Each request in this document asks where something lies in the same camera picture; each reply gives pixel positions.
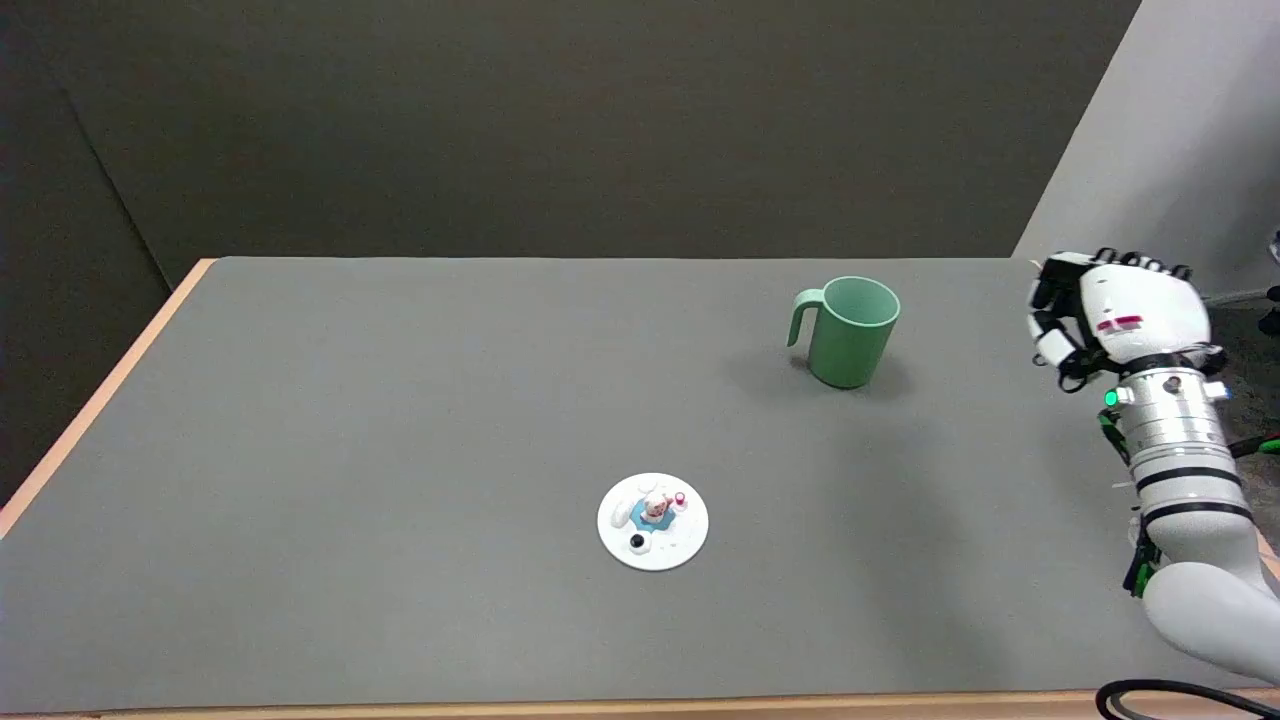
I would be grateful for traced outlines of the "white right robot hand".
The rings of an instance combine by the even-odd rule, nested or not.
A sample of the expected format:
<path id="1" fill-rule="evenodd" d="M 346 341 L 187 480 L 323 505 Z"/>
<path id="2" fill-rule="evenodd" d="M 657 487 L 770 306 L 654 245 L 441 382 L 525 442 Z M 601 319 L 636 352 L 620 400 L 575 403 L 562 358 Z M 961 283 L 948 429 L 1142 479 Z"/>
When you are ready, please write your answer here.
<path id="1" fill-rule="evenodd" d="M 1187 265 L 1107 247 L 1052 254 L 1028 297 L 1034 364 L 1053 368 L 1069 395 L 1102 373 L 1190 368 L 1217 375 L 1228 355 L 1212 341 L 1190 274 Z"/>

